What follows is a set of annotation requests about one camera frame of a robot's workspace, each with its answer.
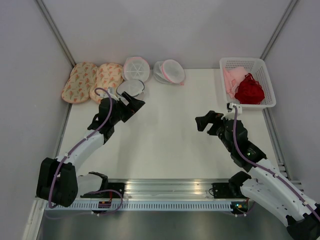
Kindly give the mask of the white mesh bag blue zipper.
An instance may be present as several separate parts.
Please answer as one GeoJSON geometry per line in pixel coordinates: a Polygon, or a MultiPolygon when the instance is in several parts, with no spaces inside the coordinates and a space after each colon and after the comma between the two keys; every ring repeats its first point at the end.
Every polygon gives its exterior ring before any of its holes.
{"type": "Polygon", "coordinates": [[[116,93],[119,96],[123,96],[123,93],[126,92],[132,97],[137,97],[145,90],[145,84],[138,79],[127,80],[122,82],[116,89],[116,93]]]}

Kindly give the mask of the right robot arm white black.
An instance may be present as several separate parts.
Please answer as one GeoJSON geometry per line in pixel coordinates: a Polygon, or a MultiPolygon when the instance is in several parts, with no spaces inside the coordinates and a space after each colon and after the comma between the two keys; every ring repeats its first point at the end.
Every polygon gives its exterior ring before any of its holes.
{"type": "Polygon", "coordinates": [[[232,117],[227,117],[211,110],[195,119],[199,132],[212,125],[207,134],[218,137],[242,169],[229,179],[229,194],[235,198],[244,196],[262,206],[283,223],[294,240],[317,240],[320,237],[319,203],[294,186],[266,154],[249,141],[247,129],[237,119],[238,113],[235,109],[232,117]]]}

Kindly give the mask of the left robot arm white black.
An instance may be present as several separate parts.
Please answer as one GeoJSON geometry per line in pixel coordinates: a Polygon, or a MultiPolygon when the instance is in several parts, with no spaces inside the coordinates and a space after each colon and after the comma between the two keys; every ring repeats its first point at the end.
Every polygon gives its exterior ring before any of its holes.
{"type": "Polygon", "coordinates": [[[36,196],[48,202],[49,208],[69,207],[77,197],[104,198],[111,192],[109,179],[105,174],[91,171],[79,175],[79,168],[100,147],[107,143],[115,132],[118,122],[125,123],[145,102],[122,93],[127,101],[115,99],[107,94],[98,106],[84,137],[68,152],[55,158],[45,158],[38,176],[36,196]]]}

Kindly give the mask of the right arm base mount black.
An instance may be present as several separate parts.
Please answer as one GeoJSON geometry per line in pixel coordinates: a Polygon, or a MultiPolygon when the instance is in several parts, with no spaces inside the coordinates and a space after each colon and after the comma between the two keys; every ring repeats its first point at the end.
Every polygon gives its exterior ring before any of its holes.
{"type": "Polygon", "coordinates": [[[243,196],[232,190],[227,182],[212,183],[211,193],[214,199],[240,199],[243,196]]]}

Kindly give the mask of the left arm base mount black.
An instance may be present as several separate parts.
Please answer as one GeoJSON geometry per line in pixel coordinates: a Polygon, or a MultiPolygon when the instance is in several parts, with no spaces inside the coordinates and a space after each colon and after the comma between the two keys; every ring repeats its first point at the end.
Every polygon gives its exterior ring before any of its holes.
{"type": "Polygon", "coordinates": [[[125,192],[124,182],[110,182],[102,173],[91,171],[77,177],[77,197],[84,199],[120,199],[125,192]]]}

